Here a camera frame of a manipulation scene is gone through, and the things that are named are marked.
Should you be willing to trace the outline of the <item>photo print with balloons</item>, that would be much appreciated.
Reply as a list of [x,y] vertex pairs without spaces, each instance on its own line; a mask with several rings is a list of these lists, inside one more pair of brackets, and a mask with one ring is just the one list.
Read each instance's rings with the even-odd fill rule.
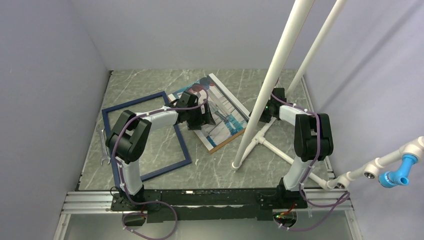
[[236,131],[246,129],[250,112],[215,74],[202,77],[193,84],[168,94],[167,97],[170,101],[176,100],[185,90],[197,95],[200,103],[205,100],[208,93],[208,105],[215,124],[204,125],[201,130],[212,134],[229,130],[231,134],[235,134]]

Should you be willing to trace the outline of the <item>brown frame backing board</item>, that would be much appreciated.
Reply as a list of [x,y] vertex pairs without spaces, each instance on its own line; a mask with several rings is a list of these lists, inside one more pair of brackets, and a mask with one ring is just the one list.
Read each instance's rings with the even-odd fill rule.
[[206,132],[205,130],[195,130],[194,133],[198,137],[198,139],[203,143],[206,147],[209,154],[212,154],[243,134],[245,132],[245,128],[240,131],[236,131],[235,134],[231,134],[230,131],[223,130],[223,132],[214,134]]

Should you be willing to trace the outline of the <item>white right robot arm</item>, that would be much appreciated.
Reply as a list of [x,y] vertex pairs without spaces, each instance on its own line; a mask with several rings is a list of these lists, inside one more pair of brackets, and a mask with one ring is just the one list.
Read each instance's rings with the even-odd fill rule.
[[331,121],[326,113],[316,113],[288,103],[282,87],[272,90],[259,121],[269,123],[272,119],[294,126],[295,158],[288,173],[282,178],[284,189],[275,194],[276,203],[287,208],[295,201],[292,191],[301,189],[315,162],[323,161],[333,153]]

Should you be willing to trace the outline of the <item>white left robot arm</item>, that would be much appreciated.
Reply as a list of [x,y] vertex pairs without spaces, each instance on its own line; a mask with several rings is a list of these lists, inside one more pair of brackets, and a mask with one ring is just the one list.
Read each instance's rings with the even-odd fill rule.
[[119,190],[124,204],[131,210],[139,209],[144,203],[144,184],[140,176],[139,159],[145,151],[151,132],[163,127],[185,122],[189,130],[201,130],[204,125],[215,125],[207,95],[202,102],[194,93],[184,91],[180,98],[150,112],[121,113],[105,146],[116,162]]

